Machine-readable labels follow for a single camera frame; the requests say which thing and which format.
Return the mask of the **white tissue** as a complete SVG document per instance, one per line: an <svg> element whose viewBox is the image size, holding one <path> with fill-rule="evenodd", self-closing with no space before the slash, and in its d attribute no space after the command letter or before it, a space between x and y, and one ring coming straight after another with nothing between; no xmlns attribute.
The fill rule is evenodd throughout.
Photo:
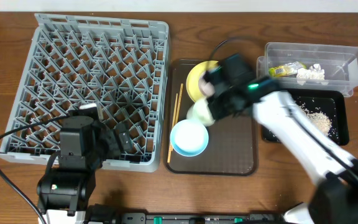
<svg viewBox="0 0 358 224"><path fill-rule="evenodd" d="M324 80L325 71L321 68L321 65L316 63L313 64L309 69L300 68L296 74L297 83L304 85L306 80Z"/></svg>

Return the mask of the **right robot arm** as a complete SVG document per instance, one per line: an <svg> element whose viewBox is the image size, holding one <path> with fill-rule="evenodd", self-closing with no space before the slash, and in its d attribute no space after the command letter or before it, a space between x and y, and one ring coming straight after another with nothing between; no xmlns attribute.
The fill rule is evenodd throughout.
<svg viewBox="0 0 358 224"><path fill-rule="evenodd" d="M276 135L316 186L310 202L282 215L284 223L358 223L358 159L325 136L278 80L256 78L238 54L215 65L207 61L202 78L214 88L207 98L214 120L247 111Z"/></svg>

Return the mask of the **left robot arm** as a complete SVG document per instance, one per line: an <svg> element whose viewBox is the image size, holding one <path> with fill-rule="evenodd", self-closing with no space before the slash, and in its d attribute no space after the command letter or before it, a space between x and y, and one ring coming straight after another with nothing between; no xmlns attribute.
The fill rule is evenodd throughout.
<svg viewBox="0 0 358 224"><path fill-rule="evenodd" d="M60 150L50 156L38 182L39 223L119 223L115 209L89 205L96 171L107 159L131 149L124 123L109 128L98 119L72 116L63 120Z"/></svg>

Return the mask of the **white bowl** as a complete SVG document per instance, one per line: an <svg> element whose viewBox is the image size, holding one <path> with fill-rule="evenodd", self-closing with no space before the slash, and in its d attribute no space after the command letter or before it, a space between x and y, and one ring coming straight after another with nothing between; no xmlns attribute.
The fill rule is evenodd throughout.
<svg viewBox="0 0 358 224"><path fill-rule="evenodd" d="M186 114L187 119L197 120L204 126L212 126L215 120L208 108L208 101L206 98L200 98L193 106L190 107Z"/></svg>

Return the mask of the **rice food waste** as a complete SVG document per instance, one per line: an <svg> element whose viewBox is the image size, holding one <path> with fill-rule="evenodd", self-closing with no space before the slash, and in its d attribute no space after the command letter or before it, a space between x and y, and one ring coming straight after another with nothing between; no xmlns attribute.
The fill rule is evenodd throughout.
<svg viewBox="0 0 358 224"><path fill-rule="evenodd" d="M305 107L305 104L302 103L298 105L306 117L325 135L330 136L330 130L333 127L333 122L329 117L323 112L311 112Z"/></svg>

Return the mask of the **green snack wrapper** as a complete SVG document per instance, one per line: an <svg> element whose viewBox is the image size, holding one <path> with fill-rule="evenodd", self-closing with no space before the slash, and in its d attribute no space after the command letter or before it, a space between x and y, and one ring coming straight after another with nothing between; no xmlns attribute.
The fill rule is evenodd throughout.
<svg viewBox="0 0 358 224"><path fill-rule="evenodd" d="M296 75L298 70L306 68L306 65L301 62L290 62L277 67L271 67L268 69L268 74L271 77L287 77L290 75Z"/></svg>

